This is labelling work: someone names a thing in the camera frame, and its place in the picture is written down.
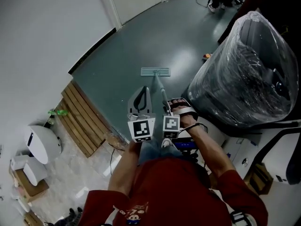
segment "door frame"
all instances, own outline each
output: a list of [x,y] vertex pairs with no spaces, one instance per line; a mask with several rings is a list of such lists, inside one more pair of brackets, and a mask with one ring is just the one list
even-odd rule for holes
[[113,0],[102,0],[104,3],[105,10],[112,22],[112,24],[115,26],[116,30],[120,30],[122,28],[122,24],[120,22],[120,18],[118,15],[118,12],[116,10],[116,6],[114,4]]

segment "red object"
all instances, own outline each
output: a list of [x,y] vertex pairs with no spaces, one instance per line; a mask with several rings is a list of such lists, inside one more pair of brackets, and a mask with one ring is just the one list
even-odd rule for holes
[[[208,175],[189,161],[170,157],[148,161],[137,168],[129,197],[114,191],[89,192],[79,226],[104,224],[113,206],[120,210],[114,226],[230,226],[227,207],[204,186],[207,180]],[[251,214],[259,226],[267,225],[263,202],[236,171],[225,172],[217,189],[234,210]]]

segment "black baseboard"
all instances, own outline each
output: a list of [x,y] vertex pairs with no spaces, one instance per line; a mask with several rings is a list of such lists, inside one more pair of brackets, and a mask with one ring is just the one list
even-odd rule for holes
[[88,58],[90,54],[92,54],[101,44],[103,44],[109,37],[111,37],[114,33],[116,33],[116,28],[112,29],[108,32],[104,37],[102,37],[91,49],[88,50],[87,53],[83,55],[79,59],[79,61],[68,71],[69,74],[73,74],[73,72]]

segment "hand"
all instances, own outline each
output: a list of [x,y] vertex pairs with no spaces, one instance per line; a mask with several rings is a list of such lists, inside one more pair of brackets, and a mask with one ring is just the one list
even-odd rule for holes
[[[169,105],[172,105],[172,104],[175,104],[177,102],[185,102],[185,100],[178,99],[178,100],[169,101],[168,103],[169,103]],[[180,105],[180,106],[172,109],[172,112],[178,111],[178,110],[186,108],[186,107],[188,107],[188,106]],[[192,115],[181,116],[181,127],[186,128],[186,127],[189,127],[191,125],[194,125],[195,123],[197,123],[197,121],[195,119],[193,119]]]

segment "white shoe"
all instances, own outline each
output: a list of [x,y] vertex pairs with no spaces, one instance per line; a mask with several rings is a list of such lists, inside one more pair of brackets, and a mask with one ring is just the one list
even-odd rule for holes
[[215,13],[215,8],[214,7],[212,7],[212,3],[210,3],[209,5],[208,5],[208,8],[209,8],[209,10],[211,11],[211,12],[213,12],[213,13]]
[[161,146],[162,146],[162,148],[167,147],[167,146],[174,146],[175,147],[175,145],[168,138],[164,138],[164,140],[162,141],[162,145]]

